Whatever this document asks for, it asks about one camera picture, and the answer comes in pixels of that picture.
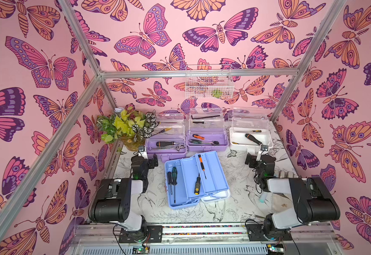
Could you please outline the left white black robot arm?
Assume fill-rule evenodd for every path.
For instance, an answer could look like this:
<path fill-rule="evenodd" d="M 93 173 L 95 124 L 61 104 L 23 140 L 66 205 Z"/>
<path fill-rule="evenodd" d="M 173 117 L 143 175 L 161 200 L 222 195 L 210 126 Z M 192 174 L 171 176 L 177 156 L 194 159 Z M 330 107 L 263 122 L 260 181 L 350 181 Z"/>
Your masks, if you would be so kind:
<path fill-rule="evenodd" d="M 89 219 L 94 223 L 118 225 L 129 234 L 146 234 L 146 220 L 131 210 L 131 198 L 147 191 L 148 171 L 154 167 L 155 160 L 133 156 L 131 177 L 103 179 L 92 199 Z"/>

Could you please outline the blue white toolbox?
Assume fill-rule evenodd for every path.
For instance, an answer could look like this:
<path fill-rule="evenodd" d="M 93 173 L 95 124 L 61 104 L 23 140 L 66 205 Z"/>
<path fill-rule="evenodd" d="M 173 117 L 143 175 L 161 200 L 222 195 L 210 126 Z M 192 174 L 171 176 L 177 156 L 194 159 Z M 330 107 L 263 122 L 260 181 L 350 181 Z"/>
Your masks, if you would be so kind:
<path fill-rule="evenodd" d="M 216 151 L 164 163 L 167 202 L 173 210 L 213 203 L 231 196 Z"/>

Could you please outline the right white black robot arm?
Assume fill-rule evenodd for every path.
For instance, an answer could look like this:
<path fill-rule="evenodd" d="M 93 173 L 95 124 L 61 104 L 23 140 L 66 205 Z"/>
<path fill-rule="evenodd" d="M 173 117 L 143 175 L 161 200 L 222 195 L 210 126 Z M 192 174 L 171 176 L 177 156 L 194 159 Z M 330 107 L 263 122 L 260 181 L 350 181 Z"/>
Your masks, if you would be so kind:
<path fill-rule="evenodd" d="M 292 198 L 292 207 L 265 217 L 261 232 L 266 239 L 280 239 L 294 227 L 340 218 L 339 206 L 320 177 L 276 177 L 275 162 L 276 158 L 268 154 L 248 153 L 245 160 L 255 171 L 254 181 L 262 200 L 271 193 L 288 194 Z"/>

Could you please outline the white clear-lid toolbox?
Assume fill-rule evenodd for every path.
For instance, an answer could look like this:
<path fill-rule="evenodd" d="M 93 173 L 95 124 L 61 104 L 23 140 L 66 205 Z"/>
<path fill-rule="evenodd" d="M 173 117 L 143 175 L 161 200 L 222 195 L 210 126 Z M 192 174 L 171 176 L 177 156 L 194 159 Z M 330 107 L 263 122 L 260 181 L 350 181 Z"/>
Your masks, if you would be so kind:
<path fill-rule="evenodd" d="M 260 108 L 235 107 L 232 109 L 231 127 L 229 128 L 230 149 L 256 155 L 273 148 L 269 117 Z M 249 133 L 261 141 L 262 145 L 248 140 Z"/>

